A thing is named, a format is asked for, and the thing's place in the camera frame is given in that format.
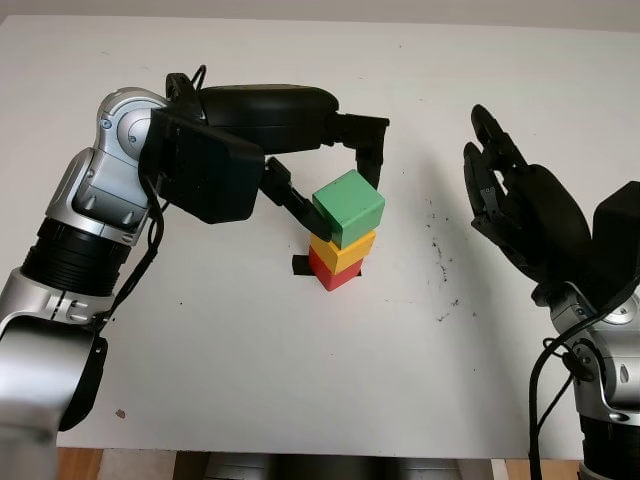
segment red block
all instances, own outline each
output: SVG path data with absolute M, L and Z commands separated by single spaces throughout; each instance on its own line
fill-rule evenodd
M 362 267 L 362 261 L 364 258 L 361 258 L 353 265 L 345 268 L 340 273 L 333 275 L 331 270 L 324 264 L 322 259 L 318 256 L 318 254 L 313 250 L 313 248 L 309 247 L 309 266 L 313 273 L 316 274 L 318 280 L 324 285 L 328 291 L 335 290 L 343 283 L 348 282 L 353 277 L 357 276 L 360 272 L 360 267 Z

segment green block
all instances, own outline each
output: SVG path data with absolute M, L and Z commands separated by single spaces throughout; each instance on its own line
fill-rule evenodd
M 355 170 L 313 194 L 313 204 L 331 222 L 332 240 L 343 249 L 380 225 L 384 198 Z

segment wooden block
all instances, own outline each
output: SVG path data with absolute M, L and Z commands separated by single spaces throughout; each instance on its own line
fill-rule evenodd
M 345 268 L 340 273 L 333 275 L 327 266 L 322 263 L 322 259 L 313 250 L 313 248 L 309 247 L 309 265 L 311 266 L 313 273 L 318 277 L 318 280 L 320 280 L 320 283 L 324 285 L 324 288 L 331 291 L 335 290 L 340 285 L 344 285 L 346 282 L 358 275 L 360 267 L 362 267 L 362 259 Z
M 335 243 L 323 242 L 311 234 L 311 248 L 313 248 L 329 271 L 335 275 L 369 255 L 375 239 L 376 232 L 371 230 L 348 247 L 339 249 Z
M 355 170 L 313 194 L 313 204 L 331 223 L 332 240 L 345 248 L 380 224 L 384 198 Z

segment black mark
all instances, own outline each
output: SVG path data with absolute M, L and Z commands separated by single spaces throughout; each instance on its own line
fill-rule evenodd
M 436 263 L 438 264 L 438 266 L 442 270 L 442 281 L 446 282 L 447 281 L 447 269 L 445 268 L 444 265 L 442 265 L 442 250 L 440 250 L 440 247 L 438 246 L 436 240 L 437 240 L 436 238 L 433 239 L 433 243 L 431 244 L 431 246 L 433 248 L 435 248 L 436 251 L 438 252 L 438 261 Z

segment white wall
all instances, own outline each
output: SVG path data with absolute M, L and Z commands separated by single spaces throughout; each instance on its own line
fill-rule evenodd
M 527 384 L 554 335 L 532 282 L 475 232 L 462 172 L 484 103 L 586 215 L 640 178 L 640 35 L 401 24 L 12 17 L 0 27 L 0 275 L 19 265 L 114 88 L 298 83 L 391 118 L 387 207 L 365 275 L 294 277 L 308 234 L 260 195 L 250 221 L 167 211 L 161 254 L 105 330 L 109 357 L 73 446 L 505 458 L 526 455 Z M 283 158 L 306 195 L 353 166 Z M 432 246 L 438 242 L 442 258 Z M 126 270 L 140 258 L 133 254 Z M 447 281 L 441 271 L 448 265 Z M 565 379 L 545 369 L 540 405 Z M 115 415 L 126 411 L 126 419 Z M 571 395 L 543 452 L 577 458 Z
M 2 0 L 9 14 L 415 22 L 640 31 L 637 0 Z

